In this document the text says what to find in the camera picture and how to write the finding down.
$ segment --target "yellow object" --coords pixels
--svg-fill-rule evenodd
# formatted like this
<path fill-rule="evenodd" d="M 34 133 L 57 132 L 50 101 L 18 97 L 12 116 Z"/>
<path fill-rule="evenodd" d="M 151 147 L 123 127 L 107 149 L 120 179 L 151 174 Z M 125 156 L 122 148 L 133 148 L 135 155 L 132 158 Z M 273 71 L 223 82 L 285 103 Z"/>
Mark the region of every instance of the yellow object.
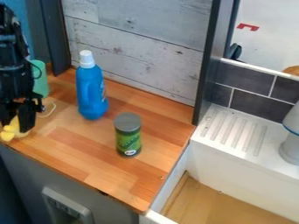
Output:
<path fill-rule="evenodd" d="M 20 126 L 18 123 L 18 117 L 17 115 L 12 118 L 10 121 L 9 125 L 5 125 L 3 127 L 3 131 L 0 133 L 0 137 L 2 140 L 5 142 L 11 141 L 14 137 L 19 138 L 19 137 L 26 137 L 28 136 L 30 131 L 27 131 L 25 133 L 20 132 Z"/>

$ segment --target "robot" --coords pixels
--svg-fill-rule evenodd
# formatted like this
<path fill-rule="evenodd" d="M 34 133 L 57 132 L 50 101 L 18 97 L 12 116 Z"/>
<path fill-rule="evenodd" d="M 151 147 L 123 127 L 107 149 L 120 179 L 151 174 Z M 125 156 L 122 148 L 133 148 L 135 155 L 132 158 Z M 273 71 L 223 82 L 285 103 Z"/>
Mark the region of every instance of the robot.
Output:
<path fill-rule="evenodd" d="M 0 3 L 0 122 L 17 116 L 21 133 L 35 126 L 36 113 L 45 110 L 42 95 L 34 93 L 29 48 L 13 11 Z"/>

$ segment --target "detergent bottle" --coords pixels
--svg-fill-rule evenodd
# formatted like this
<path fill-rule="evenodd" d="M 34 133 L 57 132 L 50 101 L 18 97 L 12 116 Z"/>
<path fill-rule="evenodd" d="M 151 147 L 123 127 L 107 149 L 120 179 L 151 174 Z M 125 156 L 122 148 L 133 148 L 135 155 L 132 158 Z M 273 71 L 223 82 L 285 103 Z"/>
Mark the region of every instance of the detergent bottle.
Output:
<path fill-rule="evenodd" d="M 101 69 L 95 65 L 91 51 L 80 52 L 80 66 L 76 71 L 78 111 L 88 120 L 101 117 L 108 109 L 105 81 Z"/>

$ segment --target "gray tile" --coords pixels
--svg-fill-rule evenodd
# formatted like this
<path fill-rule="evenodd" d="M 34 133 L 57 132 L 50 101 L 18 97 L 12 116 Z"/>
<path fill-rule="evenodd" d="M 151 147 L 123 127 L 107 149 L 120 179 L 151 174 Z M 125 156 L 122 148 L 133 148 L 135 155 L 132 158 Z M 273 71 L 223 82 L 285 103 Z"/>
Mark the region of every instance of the gray tile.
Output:
<path fill-rule="evenodd" d="M 299 101 L 299 81 L 277 77 L 271 97 L 297 103 Z"/>
<path fill-rule="evenodd" d="M 277 123 L 282 123 L 282 120 L 292 107 L 292 105 L 285 102 L 239 90 L 234 90 L 231 105 L 231 109 L 237 109 Z"/>
<path fill-rule="evenodd" d="M 245 89 L 260 95 L 268 95 L 274 76 L 252 69 L 220 62 L 217 82 L 230 87 Z"/>
<path fill-rule="evenodd" d="M 223 107 L 228 107 L 233 89 L 215 84 L 212 90 L 212 102 Z"/>

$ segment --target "green can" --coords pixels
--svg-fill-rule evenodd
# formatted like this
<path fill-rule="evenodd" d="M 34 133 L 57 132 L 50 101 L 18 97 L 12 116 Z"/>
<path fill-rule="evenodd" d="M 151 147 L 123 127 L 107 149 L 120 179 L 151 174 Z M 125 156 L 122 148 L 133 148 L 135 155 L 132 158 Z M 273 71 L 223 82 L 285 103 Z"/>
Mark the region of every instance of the green can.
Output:
<path fill-rule="evenodd" d="M 141 151 L 141 119 L 133 113 L 121 113 L 115 118 L 116 149 L 126 158 L 132 158 Z"/>

